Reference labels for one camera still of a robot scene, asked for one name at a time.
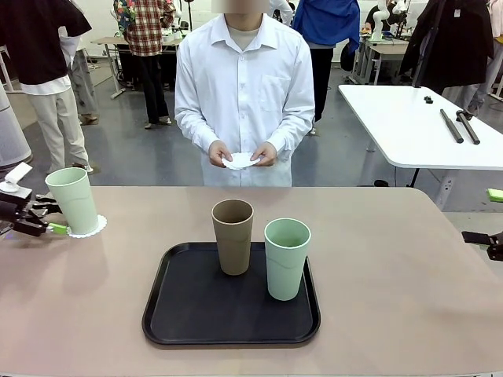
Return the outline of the person's right hand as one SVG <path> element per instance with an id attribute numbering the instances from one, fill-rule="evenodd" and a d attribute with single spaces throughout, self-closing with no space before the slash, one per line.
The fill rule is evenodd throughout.
<path id="1" fill-rule="evenodd" d="M 221 168 L 226 167 L 226 165 L 223 163 L 223 160 L 229 162 L 233 161 L 233 157 L 229 152 L 229 149 L 220 140 L 216 140 L 211 143 L 208 149 L 208 157 L 211 165 Z"/>

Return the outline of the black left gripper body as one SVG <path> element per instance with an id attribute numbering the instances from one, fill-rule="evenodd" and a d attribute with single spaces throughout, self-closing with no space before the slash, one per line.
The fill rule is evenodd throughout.
<path id="1" fill-rule="evenodd" d="M 0 234 L 5 234 L 13 228 L 31 200 L 32 189 L 19 189 L 16 192 L 4 192 L 0 189 Z"/>

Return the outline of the black coat on stand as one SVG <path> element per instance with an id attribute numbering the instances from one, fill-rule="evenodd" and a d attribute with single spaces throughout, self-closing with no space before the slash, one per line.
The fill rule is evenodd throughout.
<path id="1" fill-rule="evenodd" d="M 484 82 L 493 56 L 487 0 L 428 0 L 399 73 L 419 75 L 419 86 L 441 94 L 445 88 Z"/>

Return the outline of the person in blue jacket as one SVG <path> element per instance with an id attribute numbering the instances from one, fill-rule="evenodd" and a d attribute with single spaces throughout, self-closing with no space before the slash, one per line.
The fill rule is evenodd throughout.
<path id="1" fill-rule="evenodd" d="M 348 53 L 359 47 L 361 11 L 358 0 L 299 0 L 293 28 L 310 48 L 314 76 L 314 121 L 325 108 L 336 45 L 345 40 Z"/>

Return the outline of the person's right forearm white sleeve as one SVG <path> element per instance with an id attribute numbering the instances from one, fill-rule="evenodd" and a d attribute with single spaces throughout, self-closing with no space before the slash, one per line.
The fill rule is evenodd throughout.
<path id="1" fill-rule="evenodd" d="M 218 141 L 215 132 L 201 114 L 181 112 L 175 116 L 175 119 L 183 136 L 191 140 L 202 152 L 208 154 L 211 144 Z"/>

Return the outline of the person in white shirt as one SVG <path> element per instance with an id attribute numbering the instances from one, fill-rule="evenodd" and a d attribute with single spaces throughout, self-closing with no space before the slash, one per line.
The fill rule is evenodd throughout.
<path id="1" fill-rule="evenodd" d="M 178 48 L 175 116 L 201 114 L 229 149 L 277 149 L 271 167 L 231 170 L 200 151 L 204 184 L 275 186 L 292 183 L 292 155 L 314 120 L 310 49 L 292 28 L 258 13 L 222 14 L 190 32 Z"/>

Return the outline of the black plastic serving tray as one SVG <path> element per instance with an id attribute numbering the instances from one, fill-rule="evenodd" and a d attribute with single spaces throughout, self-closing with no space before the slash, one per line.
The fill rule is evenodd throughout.
<path id="1" fill-rule="evenodd" d="M 214 242 L 180 243 L 160 261 L 142 318 L 145 337 L 160 346 L 272 346 L 310 341 L 321 312 L 310 266 L 299 293 L 282 302 L 266 283 L 265 245 L 251 244 L 248 271 L 225 274 Z"/>

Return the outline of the white cylindrical appliance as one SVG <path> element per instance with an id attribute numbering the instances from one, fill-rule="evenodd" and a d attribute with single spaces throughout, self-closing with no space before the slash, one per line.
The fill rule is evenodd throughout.
<path id="1" fill-rule="evenodd" d="M 15 116 L 6 91 L 0 83 L 0 171 L 33 158 L 26 137 Z"/>

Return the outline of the white table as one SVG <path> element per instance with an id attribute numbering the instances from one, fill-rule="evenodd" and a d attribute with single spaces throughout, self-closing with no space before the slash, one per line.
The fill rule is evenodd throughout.
<path id="1" fill-rule="evenodd" d="M 470 124 L 480 140 L 474 145 L 456 121 L 458 107 L 429 88 L 341 85 L 339 91 L 370 137 L 360 185 L 373 183 L 375 151 L 395 167 L 446 170 L 443 192 L 452 188 L 460 170 L 503 171 L 503 134 L 474 118 Z M 433 103 L 427 104 L 425 96 Z M 453 121 L 463 143 L 453 139 L 440 109 Z"/>

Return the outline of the grey workshop desk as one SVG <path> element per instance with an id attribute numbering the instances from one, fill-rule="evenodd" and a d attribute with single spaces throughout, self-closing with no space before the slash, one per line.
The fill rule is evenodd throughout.
<path id="1" fill-rule="evenodd" d="M 178 47 L 182 43 L 182 41 L 183 38 L 163 40 L 162 43 L 163 50 L 161 53 L 163 55 L 171 55 L 171 54 L 177 55 Z M 123 46 L 126 45 L 127 42 L 123 37 L 114 36 L 114 37 L 99 38 L 97 40 L 92 41 L 91 43 L 98 46 L 103 46 L 105 48 L 105 57 L 107 58 L 108 65 L 112 73 L 112 80 L 115 86 L 115 92 L 110 96 L 110 99 L 115 100 L 117 97 L 125 93 L 127 91 L 127 88 L 119 83 L 117 63 L 115 63 L 111 55 L 111 52 L 118 52 L 118 49 L 117 48 L 111 49 L 110 46 L 117 46 L 117 45 Z"/>
<path id="2" fill-rule="evenodd" d="M 371 42 L 362 40 L 358 57 L 354 64 L 353 78 L 360 85 L 398 82 L 398 72 L 405 55 L 408 42 L 391 39 Z"/>

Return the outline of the person in black top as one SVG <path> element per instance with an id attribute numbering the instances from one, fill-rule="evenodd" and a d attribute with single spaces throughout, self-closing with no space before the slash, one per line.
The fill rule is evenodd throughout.
<path id="1" fill-rule="evenodd" d="M 0 46 L 35 110 L 50 151 L 50 173 L 66 167 L 65 144 L 74 167 L 94 171 L 68 75 L 80 36 L 90 30 L 71 0 L 0 0 Z"/>

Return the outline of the person in grey trousers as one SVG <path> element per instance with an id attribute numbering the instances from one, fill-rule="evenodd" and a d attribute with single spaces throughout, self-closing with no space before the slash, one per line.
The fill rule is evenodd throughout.
<path id="1" fill-rule="evenodd" d="M 83 126 L 98 124 L 97 98 L 81 43 L 82 38 L 69 37 L 66 27 L 60 27 L 58 33 L 61 48 L 68 63 L 68 77 L 74 92 L 79 121 Z"/>

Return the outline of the white paper doily coaster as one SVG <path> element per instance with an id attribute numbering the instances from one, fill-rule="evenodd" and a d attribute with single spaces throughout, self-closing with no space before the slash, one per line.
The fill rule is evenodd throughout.
<path id="1" fill-rule="evenodd" d="M 97 228 L 95 230 L 88 232 L 88 233 L 85 233 L 85 234 L 76 234 L 76 233 L 73 233 L 73 231 L 70 227 L 67 227 L 67 234 L 71 238 L 76 238 L 76 239 L 88 238 L 88 237 L 97 235 L 99 232 L 101 232 L 106 227 L 107 224 L 108 224 L 107 218 L 105 216 L 99 214 L 97 216 Z"/>
<path id="2" fill-rule="evenodd" d="M 260 161 L 260 158 L 252 159 L 252 152 L 237 152 L 231 155 L 232 160 L 229 161 L 225 157 L 222 158 L 222 164 L 231 170 L 243 170 L 248 167 L 253 167 Z"/>

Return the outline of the tall pale green plastic cup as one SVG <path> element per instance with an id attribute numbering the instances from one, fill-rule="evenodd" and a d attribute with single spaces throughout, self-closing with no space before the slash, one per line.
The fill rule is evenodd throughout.
<path id="1" fill-rule="evenodd" d="M 85 169 L 69 167 L 55 171 L 46 177 L 46 185 L 61 209 L 71 233 L 81 236 L 97 229 L 97 210 Z"/>
<path id="2" fill-rule="evenodd" d="M 311 231 L 294 218 L 278 218 L 266 225 L 264 237 L 268 292 L 276 300 L 292 300 L 299 292 Z"/>

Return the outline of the tall brown plastic cup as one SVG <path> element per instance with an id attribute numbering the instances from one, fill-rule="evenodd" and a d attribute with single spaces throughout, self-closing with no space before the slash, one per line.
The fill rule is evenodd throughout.
<path id="1" fill-rule="evenodd" d="M 225 199 L 211 211 L 221 270 L 239 276 L 249 267 L 254 209 L 241 199 Z"/>

